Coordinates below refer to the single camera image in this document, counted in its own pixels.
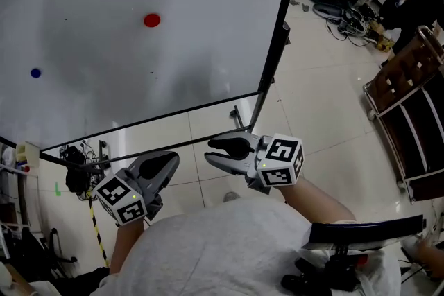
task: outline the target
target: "white board surface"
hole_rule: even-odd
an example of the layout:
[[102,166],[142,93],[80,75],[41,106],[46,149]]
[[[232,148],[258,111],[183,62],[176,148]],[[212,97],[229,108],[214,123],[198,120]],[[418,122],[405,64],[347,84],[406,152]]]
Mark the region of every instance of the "white board surface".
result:
[[0,0],[0,136],[47,148],[255,92],[280,2]]

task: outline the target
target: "blue magnet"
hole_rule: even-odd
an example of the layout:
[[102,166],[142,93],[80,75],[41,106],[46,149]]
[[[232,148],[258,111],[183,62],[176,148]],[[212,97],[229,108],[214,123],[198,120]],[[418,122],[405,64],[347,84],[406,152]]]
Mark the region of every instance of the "blue magnet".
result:
[[40,78],[41,75],[42,75],[42,71],[40,71],[40,69],[38,69],[38,68],[34,68],[31,71],[31,77],[33,77],[33,78]]

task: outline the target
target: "red dot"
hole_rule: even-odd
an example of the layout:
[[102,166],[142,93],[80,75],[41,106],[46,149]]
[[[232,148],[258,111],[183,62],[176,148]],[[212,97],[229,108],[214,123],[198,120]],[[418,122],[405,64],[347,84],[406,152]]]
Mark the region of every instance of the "red dot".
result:
[[160,16],[157,14],[148,14],[145,16],[144,24],[146,27],[156,27],[160,24]]

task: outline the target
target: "black device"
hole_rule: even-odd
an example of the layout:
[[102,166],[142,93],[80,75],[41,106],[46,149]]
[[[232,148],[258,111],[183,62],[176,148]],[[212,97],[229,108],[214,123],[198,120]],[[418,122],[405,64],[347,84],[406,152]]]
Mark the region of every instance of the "black device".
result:
[[331,296],[331,289],[352,292],[359,286],[356,268],[366,264],[368,255],[348,255],[349,250],[378,250],[419,234],[425,227],[422,215],[377,223],[313,223],[302,248],[334,250],[335,254],[324,268],[297,259],[295,266],[302,274],[285,275],[281,285],[297,295],[307,296]]
[[[106,147],[106,142],[101,141],[101,145],[102,148]],[[86,144],[85,141],[82,142],[80,147],[82,150],[69,145],[61,147],[59,150],[60,158],[79,166],[86,164],[88,161],[96,162],[99,160],[92,147]],[[108,156],[104,155],[102,159],[108,159]],[[111,167],[110,164],[104,164],[102,169],[109,167]],[[75,193],[81,200],[87,198],[87,192],[92,190],[102,179],[102,174],[94,174],[81,168],[68,167],[67,169],[66,185],[69,191]]]

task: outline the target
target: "shelf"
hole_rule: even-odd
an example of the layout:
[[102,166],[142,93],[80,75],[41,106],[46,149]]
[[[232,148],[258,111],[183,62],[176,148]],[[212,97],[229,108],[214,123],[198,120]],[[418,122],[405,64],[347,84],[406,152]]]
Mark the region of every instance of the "shelf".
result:
[[440,123],[441,129],[444,128],[444,78],[437,74],[425,86],[424,91],[427,92],[426,97],[430,99],[430,105],[436,114],[436,120]]
[[444,172],[416,180],[407,180],[415,201],[440,198],[444,195]]
[[420,90],[404,102],[404,108],[412,124],[413,135],[416,133],[418,138],[418,147],[424,155],[427,172],[432,173],[444,168],[444,141],[440,131],[441,122],[437,123],[437,116],[427,97],[427,91]]
[[405,119],[407,120],[407,124],[409,125],[411,134],[413,135],[413,139],[415,140],[416,148],[418,149],[419,155],[421,157],[421,162],[422,162],[422,167],[424,168],[424,172],[427,172],[427,162],[425,161],[425,154],[424,150],[422,149],[421,140],[419,139],[418,133],[415,130],[415,126],[413,125],[411,117],[409,116],[409,113],[407,112],[405,106],[400,105],[400,109],[404,114]]
[[393,108],[380,119],[393,142],[395,154],[398,156],[399,162],[405,172],[405,178],[408,179],[410,177],[424,175],[427,171],[424,162],[424,152],[422,149],[421,151],[418,149],[418,143],[407,121],[409,115],[406,112],[404,113],[401,107],[400,105],[399,107]]
[[439,129],[439,133],[441,135],[441,139],[443,140],[444,143],[444,129],[443,129],[443,124],[441,123],[441,120],[439,118],[438,115],[438,111],[436,110],[435,104],[433,103],[432,98],[430,97],[429,92],[426,89],[422,89],[422,92],[424,93],[425,99],[427,100],[427,102],[429,103],[430,109],[432,110],[432,114],[435,118],[435,122],[438,126]]

